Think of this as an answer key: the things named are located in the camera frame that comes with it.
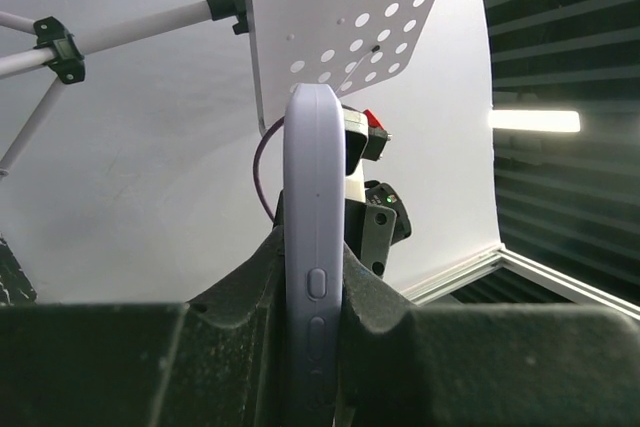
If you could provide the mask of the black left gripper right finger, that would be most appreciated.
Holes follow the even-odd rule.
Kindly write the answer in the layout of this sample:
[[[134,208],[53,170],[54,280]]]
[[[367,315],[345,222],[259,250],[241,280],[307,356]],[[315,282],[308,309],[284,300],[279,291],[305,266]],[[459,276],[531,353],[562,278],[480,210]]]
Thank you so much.
[[[639,325],[595,306],[418,306],[346,252],[337,422],[635,426]]]

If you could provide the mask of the lilac phone case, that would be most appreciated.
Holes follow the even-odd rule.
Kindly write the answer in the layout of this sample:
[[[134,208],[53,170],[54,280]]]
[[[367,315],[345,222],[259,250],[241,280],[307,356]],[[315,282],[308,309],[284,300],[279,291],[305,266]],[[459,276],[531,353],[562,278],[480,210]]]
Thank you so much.
[[[330,426],[337,394],[346,146],[325,84],[300,84],[284,117],[285,426]]]

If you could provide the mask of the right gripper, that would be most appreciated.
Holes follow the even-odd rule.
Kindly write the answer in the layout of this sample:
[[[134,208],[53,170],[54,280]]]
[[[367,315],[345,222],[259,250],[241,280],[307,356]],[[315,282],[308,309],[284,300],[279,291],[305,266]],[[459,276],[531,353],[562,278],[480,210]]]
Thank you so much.
[[[383,277],[390,248],[412,234],[408,211],[388,183],[364,183],[365,201],[345,201],[344,240],[360,263]]]

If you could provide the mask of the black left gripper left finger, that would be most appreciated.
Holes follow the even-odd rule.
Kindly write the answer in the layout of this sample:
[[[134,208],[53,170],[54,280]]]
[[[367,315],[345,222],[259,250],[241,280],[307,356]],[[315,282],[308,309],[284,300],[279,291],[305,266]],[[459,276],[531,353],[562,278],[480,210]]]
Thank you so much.
[[[186,303],[1,311],[5,426],[276,426],[284,246],[256,252]]]

